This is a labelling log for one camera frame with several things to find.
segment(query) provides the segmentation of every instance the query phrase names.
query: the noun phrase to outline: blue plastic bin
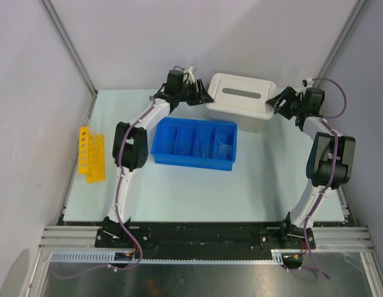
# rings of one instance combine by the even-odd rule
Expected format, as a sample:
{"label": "blue plastic bin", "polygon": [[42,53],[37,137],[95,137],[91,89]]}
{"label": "blue plastic bin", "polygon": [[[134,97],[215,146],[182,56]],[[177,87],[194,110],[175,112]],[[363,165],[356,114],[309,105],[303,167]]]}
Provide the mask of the blue plastic bin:
{"label": "blue plastic bin", "polygon": [[236,124],[165,118],[157,125],[155,163],[231,171],[236,156]]}

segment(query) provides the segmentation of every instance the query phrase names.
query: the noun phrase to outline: white wall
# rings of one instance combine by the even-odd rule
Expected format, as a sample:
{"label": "white wall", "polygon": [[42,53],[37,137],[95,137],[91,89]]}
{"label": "white wall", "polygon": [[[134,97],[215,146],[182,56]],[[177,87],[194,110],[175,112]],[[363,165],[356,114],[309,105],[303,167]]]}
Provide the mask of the white wall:
{"label": "white wall", "polygon": [[40,3],[0,1],[0,296],[21,290],[91,99]]}
{"label": "white wall", "polygon": [[[371,1],[327,77],[348,97],[348,109],[333,125],[356,138],[347,193],[360,222],[370,231],[383,266],[383,0]],[[342,108],[341,93],[322,85],[325,114]]]}
{"label": "white wall", "polygon": [[300,84],[356,0],[53,0],[96,88],[156,88],[173,65]]}

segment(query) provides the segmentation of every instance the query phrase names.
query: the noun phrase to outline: white plastic box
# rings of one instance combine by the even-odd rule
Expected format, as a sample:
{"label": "white plastic box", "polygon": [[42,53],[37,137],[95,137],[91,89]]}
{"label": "white plastic box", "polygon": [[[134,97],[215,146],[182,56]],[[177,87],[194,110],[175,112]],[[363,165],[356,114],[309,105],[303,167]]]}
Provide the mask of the white plastic box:
{"label": "white plastic box", "polygon": [[273,116],[273,109],[265,102],[276,91],[277,86],[268,80],[217,73],[208,89],[215,100],[206,104],[209,118],[236,123],[241,130],[260,132]]}

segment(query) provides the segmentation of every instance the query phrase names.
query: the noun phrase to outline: yellow test tube rack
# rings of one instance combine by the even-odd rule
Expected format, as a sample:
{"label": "yellow test tube rack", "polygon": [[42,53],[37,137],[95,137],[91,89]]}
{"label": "yellow test tube rack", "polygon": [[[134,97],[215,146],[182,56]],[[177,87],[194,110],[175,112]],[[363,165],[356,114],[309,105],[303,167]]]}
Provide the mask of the yellow test tube rack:
{"label": "yellow test tube rack", "polygon": [[104,135],[91,133],[88,126],[80,128],[79,174],[87,176],[87,183],[106,179]]}

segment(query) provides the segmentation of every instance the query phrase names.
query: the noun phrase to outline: table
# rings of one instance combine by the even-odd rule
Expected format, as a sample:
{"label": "table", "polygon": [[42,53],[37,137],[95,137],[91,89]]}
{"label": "table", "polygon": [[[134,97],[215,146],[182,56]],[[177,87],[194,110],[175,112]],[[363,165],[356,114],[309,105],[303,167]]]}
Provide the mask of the table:
{"label": "table", "polygon": [[[101,90],[91,125],[105,135],[106,180],[93,184],[76,174],[66,203],[65,222],[102,221],[110,208],[116,170],[111,156],[118,122],[132,121],[156,90]],[[172,117],[207,119],[203,105],[181,103]],[[155,130],[148,135],[149,149]],[[160,165],[150,155],[134,179],[132,221],[277,222],[297,204],[307,183],[305,166],[312,140],[276,115],[260,133],[238,130],[233,171]],[[317,211],[317,221],[344,221],[337,193]]]}

